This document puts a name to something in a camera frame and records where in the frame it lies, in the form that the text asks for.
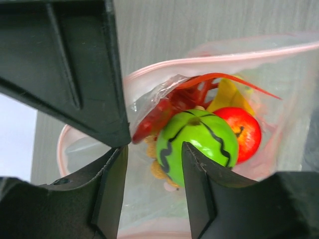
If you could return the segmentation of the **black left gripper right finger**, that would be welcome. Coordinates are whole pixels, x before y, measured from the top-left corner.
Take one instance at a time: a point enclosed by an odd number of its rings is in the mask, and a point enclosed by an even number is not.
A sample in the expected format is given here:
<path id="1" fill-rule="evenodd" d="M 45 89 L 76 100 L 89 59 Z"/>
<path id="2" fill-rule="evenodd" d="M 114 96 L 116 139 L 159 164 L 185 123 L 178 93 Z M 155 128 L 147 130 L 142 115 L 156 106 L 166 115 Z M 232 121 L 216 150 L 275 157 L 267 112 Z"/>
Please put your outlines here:
<path id="1" fill-rule="evenodd" d="M 194 239 L 316 239 L 319 175 L 277 172 L 257 182 L 182 145 L 182 167 Z"/>

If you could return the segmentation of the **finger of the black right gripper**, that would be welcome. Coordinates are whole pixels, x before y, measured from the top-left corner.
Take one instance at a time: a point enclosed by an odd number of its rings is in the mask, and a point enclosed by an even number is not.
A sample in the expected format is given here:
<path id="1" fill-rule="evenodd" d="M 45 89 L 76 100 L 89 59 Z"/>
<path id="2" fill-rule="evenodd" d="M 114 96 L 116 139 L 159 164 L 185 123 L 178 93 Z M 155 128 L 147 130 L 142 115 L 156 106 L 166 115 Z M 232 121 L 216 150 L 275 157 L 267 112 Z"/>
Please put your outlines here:
<path id="1" fill-rule="evenodd" d="M 129 144 L 113 1 L 1 1 L 0 91 L 110 147 Z"/>

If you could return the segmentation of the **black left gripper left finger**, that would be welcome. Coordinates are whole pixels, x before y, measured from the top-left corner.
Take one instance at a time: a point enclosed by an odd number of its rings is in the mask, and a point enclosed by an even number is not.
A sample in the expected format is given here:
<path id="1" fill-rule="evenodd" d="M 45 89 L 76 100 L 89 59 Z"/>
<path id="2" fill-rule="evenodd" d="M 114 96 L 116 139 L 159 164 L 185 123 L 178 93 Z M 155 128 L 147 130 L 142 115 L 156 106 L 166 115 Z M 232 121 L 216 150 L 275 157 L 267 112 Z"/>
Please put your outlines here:
<path id="1" fill-rule="evenodd" d="M 124 146 L 49 185 L 1 178 L 1 238 L 115 239 L 127 165 Z"/>

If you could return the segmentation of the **red tomato toy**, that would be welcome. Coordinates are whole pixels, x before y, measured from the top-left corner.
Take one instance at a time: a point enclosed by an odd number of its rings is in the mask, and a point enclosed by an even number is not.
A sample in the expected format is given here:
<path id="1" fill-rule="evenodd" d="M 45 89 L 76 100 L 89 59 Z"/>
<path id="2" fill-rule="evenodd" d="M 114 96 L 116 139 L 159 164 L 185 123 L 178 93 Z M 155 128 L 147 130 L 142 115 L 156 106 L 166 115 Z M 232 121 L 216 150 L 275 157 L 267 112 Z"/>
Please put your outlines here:
<path id="1" fill-rule="evenodd" d="M 239 107 L 224 107 L 213 113 L 224 119 L 237 137 L 239 153 L 236 164 L 249 160 L 257 152 L 262 140 L 261 127 L 257 120 Z"/>

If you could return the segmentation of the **green apple toy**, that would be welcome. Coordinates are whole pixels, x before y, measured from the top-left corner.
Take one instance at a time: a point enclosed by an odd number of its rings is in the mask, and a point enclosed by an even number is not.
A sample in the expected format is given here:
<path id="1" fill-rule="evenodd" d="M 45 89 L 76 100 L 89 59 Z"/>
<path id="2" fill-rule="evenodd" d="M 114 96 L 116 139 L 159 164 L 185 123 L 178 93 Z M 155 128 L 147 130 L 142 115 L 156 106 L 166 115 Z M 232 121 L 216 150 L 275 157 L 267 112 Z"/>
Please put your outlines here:
<path id="1" fill-rule="evenodd" d="M 218 164 L 232 168 L 239 155 L 239 143 L 229 124 L 207 111 L 191 109 L 174 115 L 157 137 L 156 154 L 164 173 L 184 187 L 182 144 L 191 143 Z"/>

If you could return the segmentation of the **clear pink zip top bag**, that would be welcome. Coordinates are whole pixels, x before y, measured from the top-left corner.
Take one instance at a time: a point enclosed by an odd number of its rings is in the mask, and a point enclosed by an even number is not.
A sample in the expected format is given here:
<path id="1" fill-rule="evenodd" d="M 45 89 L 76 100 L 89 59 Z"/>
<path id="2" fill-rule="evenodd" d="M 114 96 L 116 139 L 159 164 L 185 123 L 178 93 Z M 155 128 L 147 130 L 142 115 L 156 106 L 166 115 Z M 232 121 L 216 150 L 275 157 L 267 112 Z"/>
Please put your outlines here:
<path id="1" fill-rule="evenodd" d="M 105 239 L 316 239 L 319 34 L 212 42 L 125 78 Z"/>

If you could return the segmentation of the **yellow banana bunch toy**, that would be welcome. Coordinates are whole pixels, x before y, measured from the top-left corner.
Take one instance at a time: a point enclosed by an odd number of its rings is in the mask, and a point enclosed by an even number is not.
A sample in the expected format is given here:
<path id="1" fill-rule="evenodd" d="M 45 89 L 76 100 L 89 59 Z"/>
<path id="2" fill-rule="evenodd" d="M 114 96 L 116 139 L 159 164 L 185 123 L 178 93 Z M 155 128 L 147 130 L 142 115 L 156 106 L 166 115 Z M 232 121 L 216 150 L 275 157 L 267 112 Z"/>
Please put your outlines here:
<path id="1" fill-rule="evenodd" d="M 218 83 L 217 94 L 206 110 L 212 113 L 225 107 L 238 107 L 254 116 L 255 112 L 249 104 L 249 99 L 254 93 L 254 89 L 245 85 L 240 86 L 242 91 L 238 90 L 235 82 L 222 78 Z"/>

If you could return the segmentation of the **red chili pepper toy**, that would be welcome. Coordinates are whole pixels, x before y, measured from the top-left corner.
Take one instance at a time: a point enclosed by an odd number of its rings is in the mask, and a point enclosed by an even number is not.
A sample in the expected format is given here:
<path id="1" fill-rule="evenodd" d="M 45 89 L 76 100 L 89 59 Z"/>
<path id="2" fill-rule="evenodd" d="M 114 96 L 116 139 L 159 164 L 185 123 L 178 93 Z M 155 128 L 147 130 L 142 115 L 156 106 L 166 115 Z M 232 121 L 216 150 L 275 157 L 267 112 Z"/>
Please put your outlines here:
<path id="1" fill-rule="evenodd" d="M 139 120 L 133 130 L 132 143 L 138 144 L 150 135 L 157 135 L 175 114 L 192 109 L 195 106 L 205 106 L 204 100 L 207 92 L 217 87 L 217 84 L 213 84 L 213 81 L 217 78 L 226 78 L 256 89 L 276 99 L 279 98 L 236 76 L 225 73 L 209 73 L 192 77 L 186 82 L 174 87 L 173 90 L 165 96 L 160 96 L 159 101 L 142 115 L 142 119 Z"/>

